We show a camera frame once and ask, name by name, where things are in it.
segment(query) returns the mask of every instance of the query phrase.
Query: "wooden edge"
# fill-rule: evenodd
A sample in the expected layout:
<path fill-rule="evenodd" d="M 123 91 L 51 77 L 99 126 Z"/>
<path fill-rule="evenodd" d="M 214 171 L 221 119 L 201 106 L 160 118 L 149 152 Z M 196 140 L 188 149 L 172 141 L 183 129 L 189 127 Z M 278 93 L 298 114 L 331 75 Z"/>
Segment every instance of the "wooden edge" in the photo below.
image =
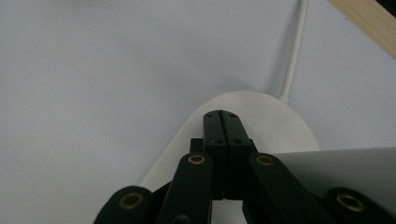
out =
<path fill-rule="evenodd" d="M 396 59 L 396 18 L 375 0 L 329 0 Z"/>

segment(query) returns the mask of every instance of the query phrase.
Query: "white cable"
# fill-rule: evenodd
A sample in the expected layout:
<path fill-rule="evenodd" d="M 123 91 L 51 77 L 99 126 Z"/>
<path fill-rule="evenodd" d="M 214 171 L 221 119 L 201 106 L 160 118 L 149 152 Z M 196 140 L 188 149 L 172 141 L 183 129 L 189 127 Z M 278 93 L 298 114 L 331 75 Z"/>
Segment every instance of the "white cable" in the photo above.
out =
<path fill-rule="evenodd" d="M 294 37 L 293 49 L 291 51 L 288 72 L 285 77 L 285 81 L 283 83 L 282 91 L 280 92 L 279 96 L 277 97 L 280 101 L 285 103 L 286 105 L 289 104 L 289 95 L 291 90 L 291 84 L 293 83 L 294 73 L 297 66 L 298 60 L 298 53 L 301 46 L 301 39 L 303 37 L 303 30 L 305 24 L 305 17 L 306 17 L 306 9 L 308 8 L 308 0 L 301 0 L 300 1 L 300 8 L 299 8 L 299 17 L 297 23 L 297 31 Z"/>

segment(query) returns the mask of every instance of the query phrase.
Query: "black mechanical linkage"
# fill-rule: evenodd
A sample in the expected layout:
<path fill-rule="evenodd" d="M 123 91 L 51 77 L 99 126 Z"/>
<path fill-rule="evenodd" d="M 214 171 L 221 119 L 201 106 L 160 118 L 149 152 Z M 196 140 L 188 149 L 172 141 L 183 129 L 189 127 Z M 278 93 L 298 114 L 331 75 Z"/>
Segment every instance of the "black mechanical linkage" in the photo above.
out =
<path fill-rule="evenodd" d="M 153 193 L 117 191 L 94 223 L 209 224 L 212 200 L 223 199 L 243 201 L 248 224 L 396 224 L 354 190 L 310 194 L 282 161 L 258 152 L 238 116 L 222 110 L 204 115 L 204 138 L 191 139 L 170 183 Z"/>

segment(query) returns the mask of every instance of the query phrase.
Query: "white oval base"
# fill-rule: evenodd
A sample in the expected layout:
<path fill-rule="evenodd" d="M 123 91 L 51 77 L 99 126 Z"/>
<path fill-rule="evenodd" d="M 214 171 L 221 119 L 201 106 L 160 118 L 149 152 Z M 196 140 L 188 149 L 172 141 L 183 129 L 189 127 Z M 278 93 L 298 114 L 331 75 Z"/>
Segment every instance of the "white oval base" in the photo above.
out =
<path fill-rule="evenodd" d="M 190 115 L 140 186 L 154 191 L 172 180 L 180 158 L 189 153 L 191 138 L 203 137 L 203 115 L 219 109 L 239 116 L 260 152 L 319 150 L 311 130 L 288 105 L 261 92 L 228 92 L 207 101 Z M 212 223 L 246 223 L 241 202 L 214 202 Z"/>

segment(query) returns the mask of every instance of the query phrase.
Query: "screw hole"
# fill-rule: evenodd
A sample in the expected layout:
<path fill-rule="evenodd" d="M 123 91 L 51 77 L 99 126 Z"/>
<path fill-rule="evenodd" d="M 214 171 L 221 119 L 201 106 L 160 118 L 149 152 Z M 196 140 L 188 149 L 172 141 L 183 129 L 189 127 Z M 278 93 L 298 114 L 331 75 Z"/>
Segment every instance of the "screw hole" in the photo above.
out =
<path fill-rule="evenodd" d="M 308 217 L 305 219 L 305 224 L 320 224 L 321 222 L 313 217 Z"/>
<path fill-rule="evenodd" d="M 338 194 L 336 200 L 346 209 L 354 212 L 362 212 L 365 209 L 364 203 L 362 203 L 361 200 L 349 194 Z"/>
<path fill-rule="evenodd" d="M 200 155 L 193 155 L 189 157 L 189 163 L 192 163 L 194 165 L 199 165 L 205 162 L 205 157 L 200 156 Z"/>
<path fill-rule="evenodd" d="M 190 219 L 185 215 L 178 215 L 174 218 L 172 224 L 190 224 Z"/>
<path fill-rule="evenodd" d="M 212 140 L 210 140 L 210 142 L 214 143 L 214 144 L 222 144 L 223 143 L 220 139 L 212 139 Z"/>
<path fill-rule="evenodd" d="M 134 209 L 143 202 L 143 195 L 141 193 L 132 192 L 125 194 L 120 199 L 120 207 L 123 209 Z"/>
<path fill-rule="evenodd" d="M 264 156 L 264 155 L 258 156 L 256 158 L 256 162 L 258 162 L 259 164 L 262 164 L 262 165 L 272 165 L 272 164 L 274 164 L 274 160 L 271 157 Z"/>

